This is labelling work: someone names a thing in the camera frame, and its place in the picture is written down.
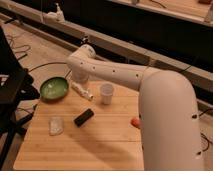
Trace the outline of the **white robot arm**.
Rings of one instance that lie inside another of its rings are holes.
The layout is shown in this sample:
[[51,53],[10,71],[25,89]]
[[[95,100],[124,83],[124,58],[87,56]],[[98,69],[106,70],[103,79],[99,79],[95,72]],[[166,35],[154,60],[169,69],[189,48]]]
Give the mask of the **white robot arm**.
[[138,109],[145,171],[204,171],[198,106],[182,74],[149,66],[105,62],[83,45],[67,65],[85,74],[133,89]]

